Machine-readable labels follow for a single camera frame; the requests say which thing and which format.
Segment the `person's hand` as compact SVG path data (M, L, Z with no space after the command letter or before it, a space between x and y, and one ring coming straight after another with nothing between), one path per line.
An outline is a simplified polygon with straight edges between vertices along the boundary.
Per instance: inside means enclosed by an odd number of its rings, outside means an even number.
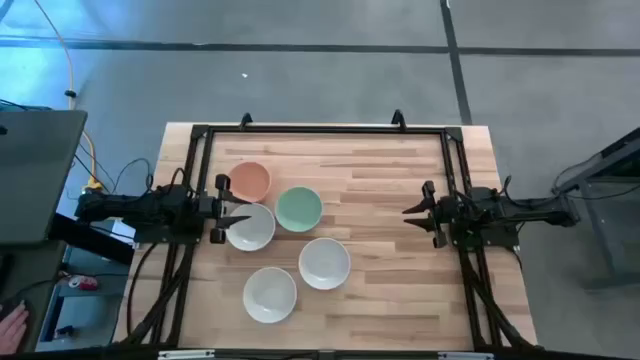
M5 318L0 320L0 355L15 354L27 329L29 311L20 302Z

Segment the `grey desk top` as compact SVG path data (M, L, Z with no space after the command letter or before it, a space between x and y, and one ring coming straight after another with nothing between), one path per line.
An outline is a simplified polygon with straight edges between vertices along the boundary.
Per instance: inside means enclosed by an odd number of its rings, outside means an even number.
M47 238L87 117L0 112L0 246Z

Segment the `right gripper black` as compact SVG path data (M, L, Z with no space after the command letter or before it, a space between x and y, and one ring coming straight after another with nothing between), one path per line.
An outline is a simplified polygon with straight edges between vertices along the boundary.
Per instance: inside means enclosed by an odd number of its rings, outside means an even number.
M456 196L443 196L437 202L434 198L435 185L427 180L421 187L422 200L415 206L403 211L403 214L415 214L432 209L432 216L424 219L405 219L404 222L417 226L434 234L433 245L436 249L448 244L442 224L450 224L459 214L459 202Z

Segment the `grey low shelf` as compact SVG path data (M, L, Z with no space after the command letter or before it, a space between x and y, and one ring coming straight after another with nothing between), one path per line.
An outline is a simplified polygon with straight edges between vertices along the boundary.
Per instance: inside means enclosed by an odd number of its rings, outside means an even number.
M56 286L36 349L61 351L106 345L118 320L130 267L69 247L63 268L73 274L94 275L96 290L78 290L66 282Z

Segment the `dark metal cart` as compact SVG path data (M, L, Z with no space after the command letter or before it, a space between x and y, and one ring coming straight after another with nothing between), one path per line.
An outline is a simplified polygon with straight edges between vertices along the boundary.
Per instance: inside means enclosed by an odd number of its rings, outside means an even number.
M588 213L607 274L590 291L640 286L640 127L558 175L552 192L580 200Z

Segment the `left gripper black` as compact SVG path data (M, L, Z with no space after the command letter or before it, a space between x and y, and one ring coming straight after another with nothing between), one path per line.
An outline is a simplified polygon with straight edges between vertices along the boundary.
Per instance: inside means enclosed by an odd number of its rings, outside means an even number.
M212 227L209 241L212 244L224 244L226 242L226 231L232 225L250 219L250 216L220 218L220 201L236 204L248 204L248 201L240 199L232 193L231 179L226 174L218 174L215 177L215 188L218 190L218 198L213 196L199 196L196 198L195 215L202 225Z

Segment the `white bracket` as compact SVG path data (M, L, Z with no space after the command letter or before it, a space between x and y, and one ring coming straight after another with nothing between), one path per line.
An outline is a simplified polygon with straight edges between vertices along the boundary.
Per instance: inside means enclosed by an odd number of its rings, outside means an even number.
M215 358L213 349L168 350L160 351L157 356L157 360L208 360Z
M492 353L443 351L438 360L495 360Z

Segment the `red drink can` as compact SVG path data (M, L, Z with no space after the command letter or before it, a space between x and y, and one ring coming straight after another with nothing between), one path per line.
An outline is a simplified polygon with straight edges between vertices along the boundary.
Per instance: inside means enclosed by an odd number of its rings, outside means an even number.
M99 288L99 282L92 276L73 275L68 280L68 286L79 291L95 291Z

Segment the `white bowl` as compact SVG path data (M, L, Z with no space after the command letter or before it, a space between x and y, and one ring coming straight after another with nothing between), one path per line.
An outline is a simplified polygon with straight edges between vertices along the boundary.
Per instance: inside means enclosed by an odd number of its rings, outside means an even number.
M307 243L298 260L299 273L310 287L332 290L340 287L351 272L351 257L346 247L332 238L317 238Z
M292 313L296 302L296 283L281 268L261 268L244 285L244 308L259 323L274 324L283 321Z
M253 252L264 248L275 233L275 218L272 212L261 204L238 206L232 216L248 216L248 219L233 224L226 230L227 240L236 249Z

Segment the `black aluminium table frame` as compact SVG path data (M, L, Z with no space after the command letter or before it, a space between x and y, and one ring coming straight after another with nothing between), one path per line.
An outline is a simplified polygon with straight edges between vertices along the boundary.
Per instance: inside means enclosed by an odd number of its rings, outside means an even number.
M323 212L312 230L277 228L254 252L203 239L193 257L180 346L469 350L478 341L505 342L483 310L467 310L456 248L436 248L429 233L405 222L425 181L440 195L498 185L486 127L170 123L157 182L167 183L186 161L201 168L204 153L210 175L245 161L266 166L268 207L304 186L320 195ZM333 290L298 279L300 253L317 238L335 239L350 254L349 277ZM273 324L254 320L243 305L246 281L266 267L298 279L292 313Z

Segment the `orange bowl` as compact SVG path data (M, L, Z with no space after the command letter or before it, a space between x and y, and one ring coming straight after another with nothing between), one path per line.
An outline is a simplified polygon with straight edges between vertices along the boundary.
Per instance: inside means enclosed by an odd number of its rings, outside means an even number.
M252 203L261 202L271 186L269 171L257 162L243 162L236 165L229 172L229 177L230 191L237 198Z

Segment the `small white box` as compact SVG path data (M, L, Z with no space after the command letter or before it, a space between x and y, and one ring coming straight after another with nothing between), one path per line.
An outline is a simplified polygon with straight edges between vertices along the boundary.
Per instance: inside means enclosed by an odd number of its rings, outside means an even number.
M122 242L125 242L129 245L134 244L134 236L136 230L122 221L117 220L113 222L111 226L112 236Z

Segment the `green bowl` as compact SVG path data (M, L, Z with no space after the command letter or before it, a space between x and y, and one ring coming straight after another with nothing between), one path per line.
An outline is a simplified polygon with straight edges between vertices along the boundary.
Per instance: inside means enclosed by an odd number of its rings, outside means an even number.
M283 192L275 206L278 223L286 230L303 233L314 228L323 215L323 203L319 194L304 186L292 187Z

